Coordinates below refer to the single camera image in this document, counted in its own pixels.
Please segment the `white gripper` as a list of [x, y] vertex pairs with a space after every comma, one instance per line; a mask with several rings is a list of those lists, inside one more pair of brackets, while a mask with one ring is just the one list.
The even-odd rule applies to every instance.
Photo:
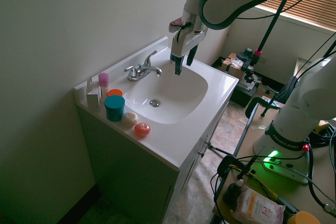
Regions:
[[183, 56], [189, 52], [186, 64], [191, 66], [198, 44], [206, 36], [207, 27], [201, 31], [195, 31], [190, 27], [183, 29], [179, 26], [170, 26], [170, 32], [177, 32], [173, 37], [170, 61], [175, 61], [175, 74], [179, 76], [183, 67]]

